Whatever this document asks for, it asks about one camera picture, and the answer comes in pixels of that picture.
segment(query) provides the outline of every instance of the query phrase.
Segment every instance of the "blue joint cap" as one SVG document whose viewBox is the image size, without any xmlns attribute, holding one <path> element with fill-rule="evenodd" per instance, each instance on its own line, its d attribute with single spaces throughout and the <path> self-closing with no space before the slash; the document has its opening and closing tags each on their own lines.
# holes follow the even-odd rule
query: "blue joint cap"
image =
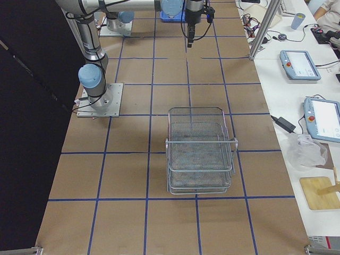
<svg viewBox="0 0 340 255">
<path fill-rule="evenodd" d="M 160 7 L 168 17 L 174 17 L 182 11 L 183 0 L 162 0 Z"/>
<path fill-rule="evenodd" d="M 93 89 L 101 81 L 101 70 L 93 64 L 86 64 L 78 72 L 79 81 L 87 89 Z"/>
<path fill-rule="evenodd" d="M 134 18 L 134 12 L 119 12 L 118 20 L 124 24 L 130 23 Z"/>
</svg>

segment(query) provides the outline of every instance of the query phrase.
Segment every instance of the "metal rack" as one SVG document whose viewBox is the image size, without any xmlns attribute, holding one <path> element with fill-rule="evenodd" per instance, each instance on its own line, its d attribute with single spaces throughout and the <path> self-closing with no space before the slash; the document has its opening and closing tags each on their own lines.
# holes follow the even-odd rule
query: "metal rack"
<svg viewBox="0 0 340 255">
<path fill-rule="evenodd" d="M 223 193 L 235 174 L 224 113 L 216 107 L 172 108 L 166 140 L 168 191 Z"/>
</svg>

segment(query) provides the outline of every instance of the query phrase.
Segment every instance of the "paper cup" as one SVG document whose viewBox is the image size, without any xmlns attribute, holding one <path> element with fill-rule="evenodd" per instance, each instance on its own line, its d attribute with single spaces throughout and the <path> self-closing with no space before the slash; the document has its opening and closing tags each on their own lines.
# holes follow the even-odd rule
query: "paper cup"
<svg viewBox="0 0 340 255">
<path fill-rule="evenodd" d="M 306 15 L 304 15 L 303 13 L 297 13 L 293 19 L 291 28 L 292 29 L 297 29 L 299 27 L 299 25 L 301 25 L 302 21 L 304 20 L 304 18 L 306 18 Z"/>
</svg>

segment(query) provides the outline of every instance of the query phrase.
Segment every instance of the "black curtain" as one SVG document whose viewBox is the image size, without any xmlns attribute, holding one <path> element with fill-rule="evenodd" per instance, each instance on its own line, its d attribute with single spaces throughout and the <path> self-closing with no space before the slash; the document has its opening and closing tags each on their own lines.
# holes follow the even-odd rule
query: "black curtain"
<svg viewBox="0 0 340 255">
<path fill-rule="evenodd" d="M 35 245 L 84 60 L 53 0 L 0 1 L 0 24 L 1 251 Z"/>
</svg>

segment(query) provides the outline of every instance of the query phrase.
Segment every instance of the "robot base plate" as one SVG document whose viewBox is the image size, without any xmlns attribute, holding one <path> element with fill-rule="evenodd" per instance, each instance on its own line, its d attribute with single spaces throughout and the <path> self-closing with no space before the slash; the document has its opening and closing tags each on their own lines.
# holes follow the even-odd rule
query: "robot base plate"
<svg viewBox="0 0 340 255">
<path fill-rule="evenodd" d="M 132 22 L 125 24 L 123 29 L 117 31 L 111 31 L 107 27 L 102 27 L 100 29 L 100 37 L 130 37 L 132 31 Z"/>
<path fill-rule="evenodd" d="M 80 108 L 77 112 L 77 117 L 80 118 L 89 118 L 89 117 L 119 117 L 119 112 L 121 109 L 121 101 L 123 94 L 123 83 L 110 83 L 107 84 L 107 90 L 112 93 L 113 101 L 112 103 L 106 107 L 105 109 L 98 111 L 94 109 L 92 106 L 87 106 L 84 108 Z M 87 97 L 87 93 L 84 90 L 82 97 Z M 88 105 L 89 102 L 87 100 L 81 101 L 79 107 Z"/>
</svg>

